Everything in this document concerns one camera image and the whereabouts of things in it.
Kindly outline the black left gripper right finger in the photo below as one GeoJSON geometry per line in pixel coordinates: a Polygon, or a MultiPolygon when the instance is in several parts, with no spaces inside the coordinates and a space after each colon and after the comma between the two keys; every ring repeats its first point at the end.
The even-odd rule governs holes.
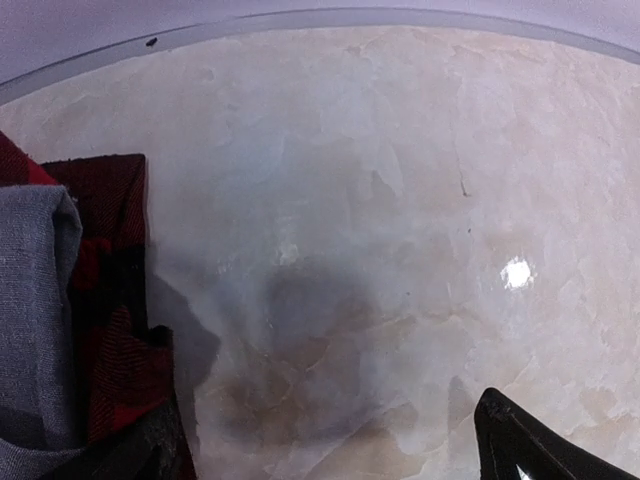
{"type": "Polygon", "coordinates": [[[482,393],[474,426],[482,480],[634,477],[557,435],[495,388],[482,393]]]}

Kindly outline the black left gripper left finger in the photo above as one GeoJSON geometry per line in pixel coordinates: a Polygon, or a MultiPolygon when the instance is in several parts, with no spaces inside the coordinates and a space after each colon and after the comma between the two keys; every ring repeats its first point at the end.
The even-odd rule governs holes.
{"type": "Polygon", "coordinates": [[[174,479],[179,415],[173,401],[172,332],[144,338],[110,328],[91,376],[87,449],[56,479],[174,479]]]}

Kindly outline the red black plaid shirt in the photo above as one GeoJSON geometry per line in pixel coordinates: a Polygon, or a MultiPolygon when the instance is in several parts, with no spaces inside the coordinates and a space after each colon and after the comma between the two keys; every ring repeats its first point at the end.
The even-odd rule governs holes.
{"type": "MultiPolygon", "coordinates": [[[[61,185],[76,202],[83,234],[68,288],[79,380],[81,430],[89,427],[92,372],[106,330],[144,338],[149,327],[145,289],[146,159],[111,155],[39,165],[7,136],[1,138],[1,183],[61,185]]],[[[191,452],[179,415],[179,469],[174,479],[194,479],[191,452]]]]}

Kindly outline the grey denim shirt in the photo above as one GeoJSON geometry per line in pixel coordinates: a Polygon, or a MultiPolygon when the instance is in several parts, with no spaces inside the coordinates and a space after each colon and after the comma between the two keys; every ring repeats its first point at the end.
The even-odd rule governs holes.
{"type": "Polygon", "coordinates": [[[4,479],[37,479],[80,451],[67,287],[81,234],[65,187],[2,188],[4,479]]]}

